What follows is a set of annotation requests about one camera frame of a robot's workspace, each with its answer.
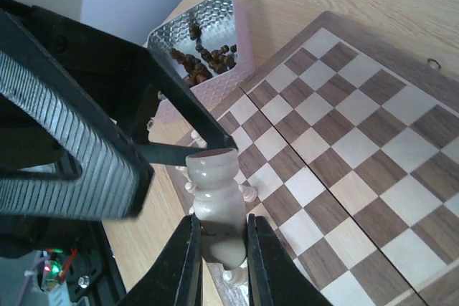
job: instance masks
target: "wooden table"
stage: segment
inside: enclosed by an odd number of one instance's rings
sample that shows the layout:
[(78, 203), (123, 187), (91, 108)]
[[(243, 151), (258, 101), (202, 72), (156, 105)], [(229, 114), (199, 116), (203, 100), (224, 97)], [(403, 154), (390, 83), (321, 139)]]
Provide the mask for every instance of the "wooden table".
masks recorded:
[[(183, 0), (169, 18), (201, 0)], [(459, 70), (459, 0), (242, 0), (259, 67), (322, 11), (331, 10), (365, 24), (372, 32), (421, 61), (436, 59), (446, 75)], [(186, 121), (156, 123), (151, 140), (175, 143), (188, 131)], [(143, 213), (133, 221), (105, 222), (108, 238), (128, 289), (154, 263), (184, 215), (163, 166)], [(204, 303), (221, 305), (208, 271)]]

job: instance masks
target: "chess square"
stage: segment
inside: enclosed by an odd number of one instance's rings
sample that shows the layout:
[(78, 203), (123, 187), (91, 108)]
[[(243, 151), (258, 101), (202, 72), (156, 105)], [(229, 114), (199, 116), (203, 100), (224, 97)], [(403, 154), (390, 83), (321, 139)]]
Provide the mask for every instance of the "chess square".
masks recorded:
[(332, 109), (333, 107), (326, 100), (317, 93), (313, 93), (296, 107), (295, 110), (309, 125), (314, 125), (314, 123), (319, 121)]
[(335, 183), (330, 191), (351, 215), (361, 211), (378, 197), (354, 171)]
[(437, 148), (444, 148), (459, 136), (459, 118), (436, 105), (415, 121), (411, 128)]
[(437, 148), (410, 128), (406, 128), (390, 140), (382, 147), (382, 150), (408, 173), (438, 152)]
[(354, 125), (341, 113), (333, 109), (319, 120), (313, 128), (329, 145), (333, 145), (351, 131)]
[(255, 144), (250, 145), (238, 158), (239, 169), (245, 178), (251, 177), (251, 175), (267, 163), (266, 158)]
[(412, 172), (425, 188), (441, 201), (459, 193), (459, 165), (443, 153), (438, 153)]
[(459, 164), (459, 138), (453, 140), (442, 149), (442, 152)]
[(340, 223), (325, 235), (325, 239), (348, 269), (376, 251), (376, 247), (352, 218)]
[(354, 60), (348, 63), (339, 74), (355, 87), (361, 87), (368, 79), (373, 77), (381, 65), (370, 57), (359, 54)]
[(441, 202), (410, 175), (381, 195), (381, 199), (409, 226), (440, 206)]
[(235, 117), (230, 112), (223, 115), (218, 122), (230, 135), (233, 134), (233, 132), (240, 126)]
[(280, 64), (265, 78), (265, 80), (279, 93), (289, 86), (297, 77), (298, 76), (287, 66)]
[(271, 124), (260, 111), (257, 111), (251, 118), (245, 121), (242, 128), (244, 128), (249, 138), (255, 141), (262, 134), (265, 134), (266, 130), (271, 128)]
[(246, 180), (247, 179), (245, 178), (244, 174), (241, 172), (241, 170), (239, 170), (235, 177), (235, 181), (237, 182), (237, 184), (243, 184)]
[(300, 48), (290, 59), (284, 62), (293, 73), (300, 75), (306, 71), (317, 59), (306, 49)]
[(382, 247), (382, 251), (415, 289), (446, 266), (411, 229)]
[(289, 86), (282, 90), (280, 95), (287, 101), (288, 104), (290, 104), (291, 107), (297, 107), (313, 93), (313, 89), (311, 89), (300, 78), (297, 78)]
[(346, 66), (353, 58), (357, 56), (352, 48), (338, 42), (333, 48), (331, 48), (324, 56), (321, 57), (321, 61), (329, 66), (333, 71), (338, 72), (341, 68)]
[(347, 272), (344, 263), (324, 238), (304, 251), (298, 260), (319, 290)]
[(230, 108), (229, 111), (233, 114), (236, 121), (242, 125), (245, 121), (252, 117), (258, 109), (255, 107), (255, 104), (247, 97), (243, 95), (239, 100), (237, 100)]
[(459, 218), (444, 206), (435, 209), (412, 230), (446, 264), (459, 258)]
[(297, 256), (312, 247), (322, 237), (322, 232), (304, 209), (279, 227)]
[(249, 93), (249, 98), (258, 108), (262, 108), (277, 95), (278, 92), (274, 90), (271, 84), (266, 80), (263, 80), (252, 92)]
[(262, 166), (247, 180), (257, 189), (258, 197), (262, 202), (283, 184), (269, 163)]
[(301, 264), (300, 260), (298, 259), (298, 257), (296, 257), (294, 260), (293, 260), (293, 263), (294, 265), (296, 266), (296, 268), (300, 271), (301, 274), (303, 274), (303, 276), (309, 281), (309, 283), (311, 283), (313, 286), (314, 286), (314, 283), (313, 283), (313, 280), (311, 279), (311, 276), (309, 276), (308, 272), (304, 269), (303, 265)]
[(323, 84), (328, 82), (336, 74), (330, 67), (321, 60), (317, 60), (309, 67), (300, 79), (311, 87), (314, 91), (318, 90)]
[(312, 55), (320, 59), (339, 41), (340, 39), (327, 29), (320, 28), (308, 41), (306, 41), (303, 47)]
[(254, 209), (252, 209), (252, 211), (250, 211), (250, 213), (254, 214), (255, 216), (264, 216), (271, 228), (273, 229), (273, 231), (275, 231), (278, 228), (278, 225), (275, 223), (271, 214), (266, 210), (263, 204), (257, 205)]
[(406, 223), (379, 198), (355, 214), (354, 220), (378, 247), (383, 247), (408, 228)]
[(328, 188), (332, 187), (351, 171), (351, 167), (333, 148), (329, 148), (322, 153), (309, 167)]
[(336, 109), (343, 114), (345, 118), (351, 121), (353, 125), (358, 125), (378, 108), (378, 103), (360, 90), (355, 90), (350, 96), (336, 106)]
[(267, 105), (261, 108), (262, 113), (273, 125), (277, 125), (292, 110), (293, 108), (280, 95), (275, 96)]
[(282, 225), (301, 209), (300, 204), (285, 186), (269, 195), (263, 204), (277, 226)]
[(231, 136), (236, 142), (239, 154), (248, 149), (253, 143), (252, 139), (249, 138), (244, 128), (242, 127), (236, 129)]
[(382, 150), (356, 167), (356, 173), (378, 195), (400, 181), (407, 173)]
[(279, 130), (279, 133), (288, 143), (292, 143), (298, 139), (298, 137), (306, 132), (309, 127), (310, 125), (296, 112), (296, 110), (292, 110), (275, 125), (275, 128)]
[(459, 193), (445, 202), (445, 207), (452, 211), (459, 218)]
[(405, 128), (406, 125), (404, 123), (382, 107), (359, 125), (362, 133), (379, 147), (384, 146)]
[(402, 293), (411, 290), (380, 251), (370, 254), (351, 272), (376, 305), (388, 305)]
[(297, 259), (297, 256), (295, 252), (293, 251), (292, 247), (290, 244), (287, 242), (287, 239), (284, 237), (282, 232), (278, 229), (274, 231), (275, 235), (279, 238), (279, 242), (282, 244), (286, 252), (288, 253), (288, 256), (290, 256), (291, 259)]
[(292, 147), (309, 164), (330, 146), (313, 128), (309, 128), (292, 142)]
[(354, 128), (342, 139), (338, 140), (332, 148), (352, 168), (356, 168), (367, 158), (378, 151), (378, 146), (368, 139), (358, 128)]
[(367, 80), (360, 90), (379, 105), (383, 105), (399, 92), (405, 83), (384, 70), (380, 70)]
[[(244, 185), (250, 186), (249, 182), (245, 181)], [(256, 206), (261, 204), (260, 199), (257, 197), (253, 202), (244, 202), (245, 203), (245, 213), (249, 214)]]
[(289, 145), (276, 154), (269, 163), (284, 183), (305, 166), (305, 163)]
[(385, 102), (382, 107), (401, 120), (405, 125), (411, 125), (432, 109), (435, 103), (434, 97), (417, 87), (408, 85)]
[(299, 170), (299, 172), (285, 182), (285, 186), (302, 207), (314, 200), (315, 197), (325, 190), (323, 184), (308, 167)]
[(261, 135), (256, 141), (255, 145), (260, 152), (264, 155), (267, 161), (273, 158), (276, 154), (286, 147), (287, 142), (277, 132), (274, 127), (266, 130), (265, 134)]
[(356, 88), (341, 75), (335, 75), (322, 85), (322, 87), (317, 90), (317, 93), (322, 96), (324, 100), (336, 107), (355, 89)]
[(321, 290), (333, 306), (374, 306), (374, 302), (348, 271)]
[(324, 191), (309, 202), (304, 210), (323, 234), (330, 233), (349, 217), (343, 206), (328, 191)]

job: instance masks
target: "red wire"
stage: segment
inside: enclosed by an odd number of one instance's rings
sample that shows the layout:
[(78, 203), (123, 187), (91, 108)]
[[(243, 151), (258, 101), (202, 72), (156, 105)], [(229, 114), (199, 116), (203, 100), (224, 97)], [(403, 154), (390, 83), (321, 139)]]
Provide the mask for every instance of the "red wire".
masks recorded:
[(64, 265), (62, 266), (62, 275), (60, 277), (61, 283), (64, 282), (65, 275), (67, 274), (68, 269), (70, 268), (70, 265), (72, 264), (73, 260), (75, 259), (75, 256), (78, 253), (77, 249), (70, 249), (72, 254), (70, 255), (69, 259), (65, 261)]

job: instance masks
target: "chessboard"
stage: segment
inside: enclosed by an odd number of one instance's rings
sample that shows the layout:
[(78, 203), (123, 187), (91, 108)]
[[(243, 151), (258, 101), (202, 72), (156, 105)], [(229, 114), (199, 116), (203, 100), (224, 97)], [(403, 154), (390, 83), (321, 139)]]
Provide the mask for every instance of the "chessboard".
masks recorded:
[[(333, 305), (459, 305), (457, 82), (326, 12), (212, 114), (257, 189), (247, 213)], [(224, 305), (246, 305), (211, 266)]]

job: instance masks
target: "textured metal container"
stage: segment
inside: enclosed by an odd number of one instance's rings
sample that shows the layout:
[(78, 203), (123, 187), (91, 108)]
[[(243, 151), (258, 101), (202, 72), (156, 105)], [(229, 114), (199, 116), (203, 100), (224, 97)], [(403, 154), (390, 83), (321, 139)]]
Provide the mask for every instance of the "textured metal container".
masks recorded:
[[(162, 64), (175, 70), (181, 77), (187, 73), (170, 57), (169, 51), (175, 48), (184, 54), (201, 58), (195, 50), (197, 42), (189, 38), (189, 25), (192, 22), (201, 28), (200, 43), (210, 52), (220, 49), (224, 44), (237, 44), (236, 66), (232, 70), (221, 75), (213, 73), (213, 78), (191, 89), (205, 107), (211, 108), (255, 71), (249, 25), (238, 0), (204, 0), (153, 30), (148, 36), (148, 49), (156, 58), (161, 59)], [(180, 113), (168, 100), (162, 100), (155, 119), (170, 123), (180, 117)]]

